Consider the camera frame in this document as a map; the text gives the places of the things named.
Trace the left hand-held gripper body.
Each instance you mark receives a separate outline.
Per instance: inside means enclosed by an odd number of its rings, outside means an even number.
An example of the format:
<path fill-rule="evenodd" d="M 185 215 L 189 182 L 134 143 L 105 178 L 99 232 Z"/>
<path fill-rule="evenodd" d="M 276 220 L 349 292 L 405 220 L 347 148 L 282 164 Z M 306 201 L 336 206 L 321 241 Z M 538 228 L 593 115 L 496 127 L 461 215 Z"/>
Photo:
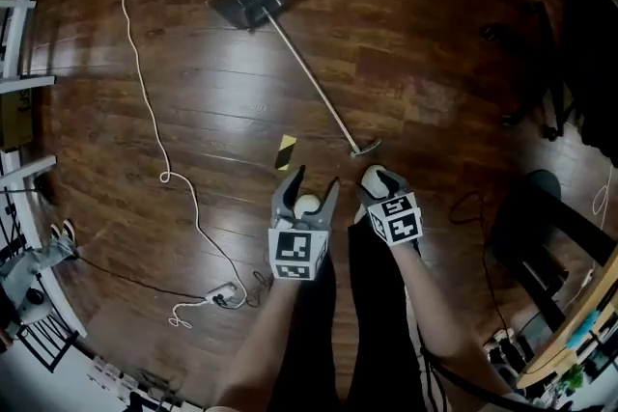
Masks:
<path fill-rule="evenodd" d="M 294 218 L 272 217 L 268 230 L 268 260 L 276 279 L 315 280 L 328 251 L 328 228 L 316 223 L 321 200 L 303 195 L 295 201 Z"/>

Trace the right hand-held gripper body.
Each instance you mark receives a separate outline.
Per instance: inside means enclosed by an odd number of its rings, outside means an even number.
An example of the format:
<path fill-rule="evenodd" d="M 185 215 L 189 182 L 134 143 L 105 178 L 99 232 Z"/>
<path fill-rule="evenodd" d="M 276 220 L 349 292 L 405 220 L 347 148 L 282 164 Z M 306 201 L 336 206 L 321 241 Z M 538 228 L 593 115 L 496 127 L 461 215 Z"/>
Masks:
<path fill-rule="evenodd" d="M 413 192 L 394 199 L 380 199 L 369 209 L 362 206 L 359 222 L 369 221 L 373 232 L 389 247 L 414 241 L 423 235 L 421 209 Z"/>

